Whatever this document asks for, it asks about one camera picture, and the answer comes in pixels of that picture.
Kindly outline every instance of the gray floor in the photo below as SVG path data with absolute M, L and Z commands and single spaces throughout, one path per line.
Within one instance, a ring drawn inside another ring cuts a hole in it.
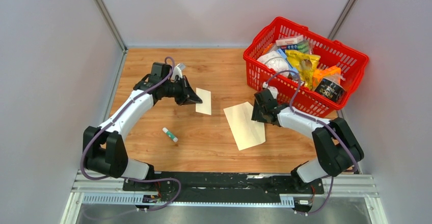
M 323 199 L 316 198 L 314 209 L 318 208 Z M 368 224 L 371 223 L 364 199 L 362 198 L 330 198 L 325 208 L 316 215 L 295 215 L 291 209 L 254 208 L 254 207 L 186 207 L 168 206 L 155 212 L 133 212 L 105 221 L 89 220 L 90 217 L 109 217 L 125 211 L 133 210 L 134 206 L 125 205 L 83 205 L 78 217 L 78 224 L 87 223 L 148 223 L 148 224 L 252 224 L 252 223 L 331 223 L 331 224 Z

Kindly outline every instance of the wooden table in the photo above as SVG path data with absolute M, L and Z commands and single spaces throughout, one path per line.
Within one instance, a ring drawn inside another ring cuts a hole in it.
M 148 111 L 126 139 L 129 157 L 154 165 L 156 171 L 289 173 L 316 157 L 313 141 L 299 133 L 265 126 L 266 142 L 239 151 L 224 108 L 253 105 L 255 90 L 246 84 L 244 49 L 130 49 L 111 113 L 127 99 L 133 86 L 150 73 L 153 62 L 172 56 L 184 63 L 191 86 L 211 91 L 212 115 L 178 106 L 164 98 Z M 162 132 L 167 127 L 179 141 Z

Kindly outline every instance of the sheet of paper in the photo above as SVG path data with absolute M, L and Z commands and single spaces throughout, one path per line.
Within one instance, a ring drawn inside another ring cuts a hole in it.
M 249 102 L 224 109 L 239 150 L 265 142 L 264 123 L 251 120 L 252 110 L 253 106 Z
M 198 97 L 203 100 L 203 103 L 197 103 L 195 106 L 195 112 L 211 115 L 211 92 L 197 88 Z

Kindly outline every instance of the red basket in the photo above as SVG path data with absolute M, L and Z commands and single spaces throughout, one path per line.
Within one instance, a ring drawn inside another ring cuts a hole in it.
M 258 62 L 257 59 L 276 40 L 296 35 L 304 35 L 306 40 L 311 41 L 313 53 L 321 56 L 318 64 L 319 69 L 326 69 L 334 65 L 341 68 L 341 73 L 345 78 L 345 81 L 341 80 L 341 85 L 345 89 L 345 93 L 340 101 L 335 103 L 308 88 L 301 87 L 300 92 L 295 97 L 294 106 L 305 113 L 318 117 L 325 117 L 335 109 L 342 109 L 359 86 L 369 57 L 339 41 L 331 41 L 315 34 L 309 31 L 306 26 L 296 24 L 283 17 L 275 18 L 270 25 L 262 29 L 243 53 L 243 58 L 246 61 L 248 85 L 257 91 L 262 89 L 262 84 L 276 72 Z M 269 86 L 278 89 L 278 102 L 284 103 L 290 101 L 298 84 L 278 75 L 270 81 Z

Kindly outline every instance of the gray wall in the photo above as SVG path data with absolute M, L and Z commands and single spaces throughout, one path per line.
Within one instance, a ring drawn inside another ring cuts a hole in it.
M 432 0 L 359 0 L 337 39 L 369 55 L 346 106 L 389 223 L 430 223 Z
M 0 0 L 0 222 L 58 223 L 121 50 L 93 0 Z
M 347 0 L 104 0 L 128 46 L 247 46 L 276 16 L 327 36 Z

